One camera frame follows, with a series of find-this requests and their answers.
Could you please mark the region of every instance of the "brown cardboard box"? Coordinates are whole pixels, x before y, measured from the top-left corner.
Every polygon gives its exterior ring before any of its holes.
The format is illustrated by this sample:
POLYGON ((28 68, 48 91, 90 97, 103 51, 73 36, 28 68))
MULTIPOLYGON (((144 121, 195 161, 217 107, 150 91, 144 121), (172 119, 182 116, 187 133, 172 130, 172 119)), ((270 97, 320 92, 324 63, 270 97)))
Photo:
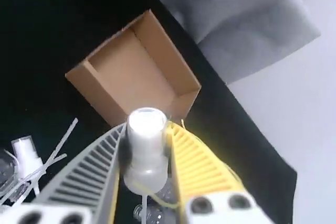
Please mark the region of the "brown cardboard box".
POLYGON ((106 40, 66 78, 111 126, 144 106, 185 118, 201 88, 150 10, 106 40))

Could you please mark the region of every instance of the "gray cloth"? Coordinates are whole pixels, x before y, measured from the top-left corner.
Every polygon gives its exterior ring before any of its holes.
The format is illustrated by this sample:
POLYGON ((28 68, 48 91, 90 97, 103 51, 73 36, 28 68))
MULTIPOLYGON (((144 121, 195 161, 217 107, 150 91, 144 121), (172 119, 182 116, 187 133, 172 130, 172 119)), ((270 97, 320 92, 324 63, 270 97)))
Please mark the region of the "gray cloth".
POLYGON ((161 0, 227 83, 319 36, 302 0, 161 0))

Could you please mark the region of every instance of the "black cloth backdrop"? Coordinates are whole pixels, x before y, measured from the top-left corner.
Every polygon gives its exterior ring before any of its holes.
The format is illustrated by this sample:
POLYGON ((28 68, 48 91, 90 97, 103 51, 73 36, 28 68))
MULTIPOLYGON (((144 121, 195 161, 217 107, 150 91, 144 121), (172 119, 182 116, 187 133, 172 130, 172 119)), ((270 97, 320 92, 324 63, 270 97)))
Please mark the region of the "black cloth backdrop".
MULTIPOLYGON (((198 135, 242 178, 275 223, 292 222, 296 172, 261 134, 200 50, 158 0, 0 0, 1 147, 32 135, 45 161, 72 119, 79 124, 50 167, 43 187, 110 126, 64 74, 107 37, 151 8, 196 74, 202 89, 187 119, 198 135)), ((132 223, 140 198, 121 183, 115 223, 132 223)))

